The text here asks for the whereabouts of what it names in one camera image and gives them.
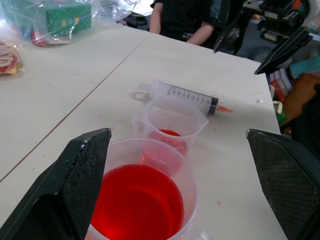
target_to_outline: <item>black machine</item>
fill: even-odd
[[[262,191],[288,240],[320,239],[320,161],[301,143],[247,131]]]
[[[84,240],[100,191],[111,131],[71,140],[0,228],[1,240]]]
[[[254,14],[262,16],[257,27],[260,37],[276,43],[255,74],[274,72],[276,66],[288,60],[299,48],[312,40],[303,27],[306,18],[317,10],[311,9],[316,0],[247,0],[240,13],[223,28],[213,47],[216,52],[236,54],[244,39],[245,30]]]

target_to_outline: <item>measuring cup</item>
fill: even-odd
[[[170,180],[172,180],[176,187],[178,188],[182,201],[183,201],[183,217],[182,224],[177,233],[168,238],[169,240],[212,240],[205,232],[195,227],[192,224],[193,218],[196,214],[198,207],[198,192],[195,175],[187,163],[184,156],[175,150],[173,147],[150,138],[127,138],[123,140],[111,143],[108,148],[108,153],[105,162],[104,174],[106,175],[110,171],[127,165],[145,165],[143,160],[144,156],[148,155],[152,158],[152,161],[148,161],[148,166],[151,166],[164,175],[166,175]],[[170,172],[168,169],[173,169],[171,165],[175,159],[175,162],[180,162],[181,167],[176,172]],[[136,187],[137,191],[141,191],[141,187]],[[157,189],[145,191],[144,193],[149,194],[149,192],[157,192]],[[158,199],[159,204],[164,204],[162,198]],[[130,219],[132,215],[127,215],[127,212],[123,213],[121,211],[116,211],[117,216],[123,215],[123,218]],[[114,226],[114,229],[118,230],[120,233],[123,229],[120,226]],[[90,224],[87,232],[86,240],[108,240],[103,236],[94,225]]]
[[[163,97],[149,102],[144,116],[134,116],[131,125],[137,134],[141,123],[144,124],[144,137],[167,143],[186,157],[199,132],[208,122],[195,105]]]

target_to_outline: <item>plastic syringe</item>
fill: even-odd
[[[216,97],[190,91],[188,89],[170,85],[161,81],[154,81],[152,86],[141,83],[140,88],[149,91],[149,95],[153,99],[169,97],[190,101],[195,104],[205,115],[212,116],[216,111],[222,111],[225,113],[233,112],[228,108],[219,106],[219,99]]]

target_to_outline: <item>syringe barrel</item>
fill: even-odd
[[[199,92],[170,85],[161,81],[155,81],[150,90],[153,99],[169,97],[189,101],[195,104],[203,114],[212,116],[215,114],[219,99]]]

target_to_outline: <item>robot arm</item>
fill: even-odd
[[[260,37],[277,46],[255,74],[273,72],[277,65],[312,40],[304,26],[319,13],[320,0],[247,0],[239,15],[222,31],[213,51],[216,53],[231,46],[237,46],[239,50],[250,19],[258,14],[263,17],[258,24]]]

